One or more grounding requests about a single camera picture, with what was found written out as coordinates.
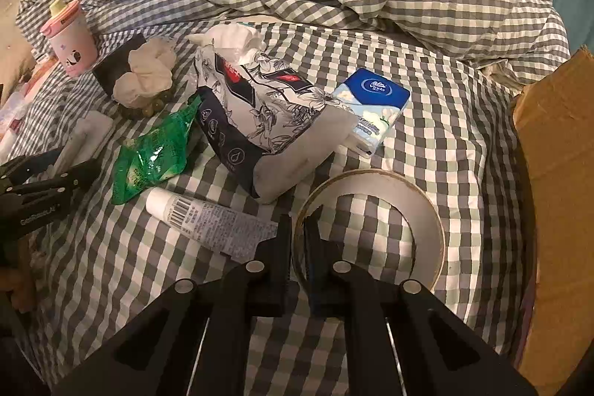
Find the clear tape roll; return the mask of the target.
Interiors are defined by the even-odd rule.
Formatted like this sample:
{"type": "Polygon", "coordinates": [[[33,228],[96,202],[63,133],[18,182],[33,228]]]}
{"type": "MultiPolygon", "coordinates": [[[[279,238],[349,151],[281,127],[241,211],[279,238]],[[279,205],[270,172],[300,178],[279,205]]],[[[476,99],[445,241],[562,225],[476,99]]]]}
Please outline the clear tape roll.
{"type": "Polygon", "coordinates": [[[435,288],[445,263],[445,232],[437,208],[417,185],[379,169],[344,172],[318,186],[294,221],[293,266],[306,284],[305,219],[314,215],[320,236],[338,245],[338,257],[380,281],[406,278],[435,288]]]}

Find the brown cardboard box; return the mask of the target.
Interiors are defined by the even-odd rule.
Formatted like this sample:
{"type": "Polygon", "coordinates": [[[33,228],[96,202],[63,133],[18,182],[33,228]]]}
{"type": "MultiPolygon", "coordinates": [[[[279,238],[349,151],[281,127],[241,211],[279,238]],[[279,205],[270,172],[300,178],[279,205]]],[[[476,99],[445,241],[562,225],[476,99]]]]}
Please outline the brown cardboard box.
{"type": "Polygon", "coordinates": [[[515,364],[541,395],[593,392],[593,54],[523,89],[518,136],[528,286],[515,364]]]}

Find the white cream tube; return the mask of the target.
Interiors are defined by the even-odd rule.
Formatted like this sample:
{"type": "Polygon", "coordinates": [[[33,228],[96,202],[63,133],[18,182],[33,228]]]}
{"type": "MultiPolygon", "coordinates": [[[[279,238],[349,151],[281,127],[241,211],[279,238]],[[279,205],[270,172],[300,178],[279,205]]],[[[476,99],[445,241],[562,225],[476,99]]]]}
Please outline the white cream tube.
{"type": "Polygon", "coordinates": [[[274,238],[278,227],[275,222],[158,187],[147,191],[145,209],[206,249],[237,263],[254,259],[258,244],[274,238]]]}

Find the floral tissue pack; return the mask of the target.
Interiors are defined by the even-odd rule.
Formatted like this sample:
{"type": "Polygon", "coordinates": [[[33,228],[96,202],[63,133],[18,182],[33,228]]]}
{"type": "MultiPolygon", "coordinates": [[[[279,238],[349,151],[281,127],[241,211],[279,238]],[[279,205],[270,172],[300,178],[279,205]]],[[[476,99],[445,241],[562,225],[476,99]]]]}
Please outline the floral tissue pack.
{"type": "Polygon", "coordinates": [[[258,31],[218,24],[191,34],[201,104],[196,114],[218,159],[239,186],[269,204],[313,172],[358,118],[287,62],[258,31]]]}

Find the cream lace cloth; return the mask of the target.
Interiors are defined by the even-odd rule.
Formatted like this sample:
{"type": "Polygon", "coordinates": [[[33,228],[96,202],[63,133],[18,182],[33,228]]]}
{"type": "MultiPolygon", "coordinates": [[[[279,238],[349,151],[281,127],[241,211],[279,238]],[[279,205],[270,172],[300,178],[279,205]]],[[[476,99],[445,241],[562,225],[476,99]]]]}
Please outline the cream lace cloth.
{"type": "Polygon", "coordinates": [[[125,108],[145,108],[162,91],[172,88],[176,60],[170,39],[150,38],[128,54],[129,68],[115,81],[114,100],[125,108]]]}

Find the white phone stand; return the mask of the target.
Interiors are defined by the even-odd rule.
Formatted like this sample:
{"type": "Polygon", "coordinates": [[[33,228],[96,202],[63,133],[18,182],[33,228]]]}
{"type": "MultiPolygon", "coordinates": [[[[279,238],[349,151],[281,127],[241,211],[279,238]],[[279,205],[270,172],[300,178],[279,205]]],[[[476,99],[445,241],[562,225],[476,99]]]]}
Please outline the white phone stand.
{"type": "Polygon", "coordinates": [[[113,134],[113,118],[97,111],[89,111],[80,118],[65,146],[49,170],[51,177],[61,175],[68,169],[96,158],[113,134]]]}

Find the pink drink bottle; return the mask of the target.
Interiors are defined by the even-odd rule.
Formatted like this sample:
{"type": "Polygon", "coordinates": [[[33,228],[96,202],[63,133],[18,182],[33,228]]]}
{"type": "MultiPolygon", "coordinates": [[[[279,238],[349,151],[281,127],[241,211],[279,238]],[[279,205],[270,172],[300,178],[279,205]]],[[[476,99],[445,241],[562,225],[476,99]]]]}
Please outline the pink drink bottle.
{"type": "Polygon", "coordinates": [[[96,42],[79,0],[52,0],[50,18],[40,28],[56,58],[70,77],[89,70],[99,57],[96,42]]]}

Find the checkered bed sheet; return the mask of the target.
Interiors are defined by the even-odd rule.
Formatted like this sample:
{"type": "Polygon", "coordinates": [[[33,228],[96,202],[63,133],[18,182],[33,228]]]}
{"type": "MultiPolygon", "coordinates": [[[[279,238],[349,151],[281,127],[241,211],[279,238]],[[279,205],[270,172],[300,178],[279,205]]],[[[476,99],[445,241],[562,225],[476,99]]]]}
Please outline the checkered bed sheet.
{"type": "MultiPolygon", "coordinates": [[[[412,96],[372,159],[339,147],[315,172],[271,205],[252,199],[202,138],[188,171],[165,187],[278,221],[297,215],[318,185],[342,172],[378,168],[424,190],[445,231],[445,263],[435,294],[489,345],[509,356],[522,298],[522,236],[510,104],[515,94],[480,71],[427,49],[379,35],[283,23],[257,25],[268,52],[324,91],[358,67],[389,77],[412,96]]],[[[234,267],[144,210],[145,196],[111,203],[121,143],[159,118],[128,121],[90,72],[58,68],[34,98],[10,157],[65,144],[76,121],[95,109],[113,118],[102,172],[75,201],[74,213],[31,239],[38,306],[20,345],[50,387],[99,349],[180,277],[220,278],[234,267]]],[[[291,285],[289,314],[257,320],[246,395],[345,395],[340,322],[310,318],[301,287],[291,285]]]]}

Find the blue white tissue packet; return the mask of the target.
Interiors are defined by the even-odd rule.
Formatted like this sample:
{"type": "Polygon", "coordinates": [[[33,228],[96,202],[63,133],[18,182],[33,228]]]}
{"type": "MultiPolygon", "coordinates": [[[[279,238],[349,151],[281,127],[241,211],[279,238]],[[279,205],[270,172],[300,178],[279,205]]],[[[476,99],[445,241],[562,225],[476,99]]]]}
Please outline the blue white tissue packet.
{"type": "Polygon", "coordinates": [[[411,92],[386,77],[358,68],[332,93],[333,98],[358,117],[343,143],[370,158],[411,99],[411,92]]]}

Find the green snack bag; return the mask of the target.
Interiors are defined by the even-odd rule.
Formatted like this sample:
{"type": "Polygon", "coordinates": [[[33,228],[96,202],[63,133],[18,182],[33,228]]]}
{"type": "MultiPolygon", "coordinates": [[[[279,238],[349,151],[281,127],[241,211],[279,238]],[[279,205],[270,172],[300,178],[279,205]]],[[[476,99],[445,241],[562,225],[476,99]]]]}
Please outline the green snack bag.
{"type": "Polygon", "coordinates": [[[200,103],[196,92],[186,105],[163,118],[158,127],[123,143],[114,165],[114,205],[125,204],[183,171],[189,134],[200,103]]]}

